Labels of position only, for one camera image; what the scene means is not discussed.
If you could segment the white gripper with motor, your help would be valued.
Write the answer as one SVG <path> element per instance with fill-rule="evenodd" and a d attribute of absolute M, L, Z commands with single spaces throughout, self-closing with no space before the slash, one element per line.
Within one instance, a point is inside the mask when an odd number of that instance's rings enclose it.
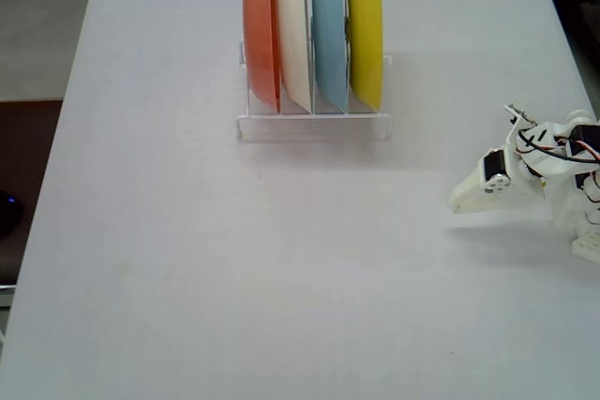
<path fill-rule="evenodd" d="M 542 183 L 529 173 L 523 160 L 505 146 L 490 151 L 456 186 L 449 207 L 456 214 L 516 208 L 545 199 Z"/>

